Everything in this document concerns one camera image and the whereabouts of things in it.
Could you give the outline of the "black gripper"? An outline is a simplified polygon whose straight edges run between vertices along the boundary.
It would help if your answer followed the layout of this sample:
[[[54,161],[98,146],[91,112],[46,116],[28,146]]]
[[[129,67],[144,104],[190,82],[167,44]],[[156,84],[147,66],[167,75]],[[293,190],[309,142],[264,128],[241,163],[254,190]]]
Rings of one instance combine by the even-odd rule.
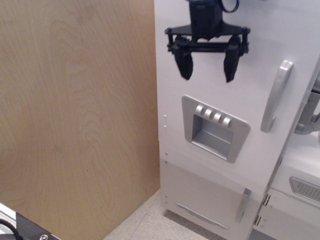
[[[234,80],[240,54],[249,52],[248,34],[250,29],[230,25],[223,21],[223,12],[235,12],[240,2],[232,10],[227,10],[222,1],[189,1],[189,25],[167,28],[168,51],[173,52],[180,75],[189,80],[193,73],[192,52],[225,52],[223,62],[226,82]],[[221,36],[231,36],[229,42],[199,43]]]

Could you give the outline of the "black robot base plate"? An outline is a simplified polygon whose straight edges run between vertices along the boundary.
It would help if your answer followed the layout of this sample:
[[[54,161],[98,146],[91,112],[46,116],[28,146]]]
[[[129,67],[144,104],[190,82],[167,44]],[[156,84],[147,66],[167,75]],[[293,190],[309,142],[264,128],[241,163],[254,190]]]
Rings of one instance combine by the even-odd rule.
[[[2,203],[0,204],[0,239],[60,240],[59,237]]]

